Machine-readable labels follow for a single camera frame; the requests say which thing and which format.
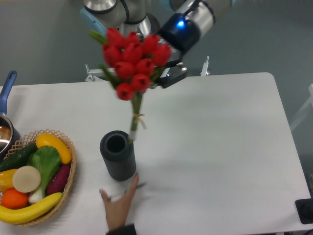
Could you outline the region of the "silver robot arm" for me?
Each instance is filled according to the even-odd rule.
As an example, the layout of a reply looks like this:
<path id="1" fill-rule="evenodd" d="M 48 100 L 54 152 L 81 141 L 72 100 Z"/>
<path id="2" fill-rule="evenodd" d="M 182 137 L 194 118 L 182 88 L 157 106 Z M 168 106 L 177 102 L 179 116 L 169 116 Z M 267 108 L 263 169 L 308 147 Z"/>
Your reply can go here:
<path id="1" fill-rule="evenodd" d="M 80 16 L 104 36 L 114 27 L 126 36 L 137 32 L 140 39 L 150 34 L 168 43 L 172 54 L 166 69 L 153 86 L 167 88 L 187 76 L 183 56 L 233 5 L 233 0 L 86 0 Z"/>

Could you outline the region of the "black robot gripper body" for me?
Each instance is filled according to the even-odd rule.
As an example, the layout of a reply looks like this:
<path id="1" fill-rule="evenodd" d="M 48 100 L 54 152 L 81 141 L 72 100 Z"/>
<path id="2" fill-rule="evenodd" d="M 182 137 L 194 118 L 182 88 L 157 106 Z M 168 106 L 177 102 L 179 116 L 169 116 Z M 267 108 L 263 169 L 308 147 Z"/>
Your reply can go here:
<path id="1" fill-rule="evenodd" d="M 159 45 L 163 45 L 165 43 L 167 43 L 171 49 L 171 56 L 165 65 L 165 68 L 162 70 L 162 73 L 150 83 L 151 89 L 155 89 L 157 86 L 161 86 L 165 89 L 187 77 L 187 67 L 182 62 L 182 52 L 161 37 Z"/>

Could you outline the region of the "person's bare hand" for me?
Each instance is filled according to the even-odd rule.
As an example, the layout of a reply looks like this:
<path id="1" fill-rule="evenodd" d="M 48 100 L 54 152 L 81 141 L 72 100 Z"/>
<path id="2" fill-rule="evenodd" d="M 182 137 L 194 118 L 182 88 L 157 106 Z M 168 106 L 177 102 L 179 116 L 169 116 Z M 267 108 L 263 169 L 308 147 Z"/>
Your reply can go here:
<path id="1" fill-rule="evenodd" d="M 136 173 L 129 189 L 117 201 L 112 201 L 103 189 L 99 190 L 104 202 L 106 221 L 110 232 L 121 229 L 126 225 L 127 217 L 136 193 L 138 181 L 139 175 Z"/>

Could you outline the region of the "dark sleeve forearm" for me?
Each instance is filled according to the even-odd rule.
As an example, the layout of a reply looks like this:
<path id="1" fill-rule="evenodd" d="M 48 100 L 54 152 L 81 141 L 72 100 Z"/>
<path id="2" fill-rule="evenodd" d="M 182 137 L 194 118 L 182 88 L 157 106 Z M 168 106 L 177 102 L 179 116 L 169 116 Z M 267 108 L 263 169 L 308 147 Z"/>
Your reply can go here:
<path id="1" fill-rule="evenodd" d="M 134 224 L 130 224 L 118 229 L 110 230 L 106 235 L 137 235 L 137 233 Z"/>

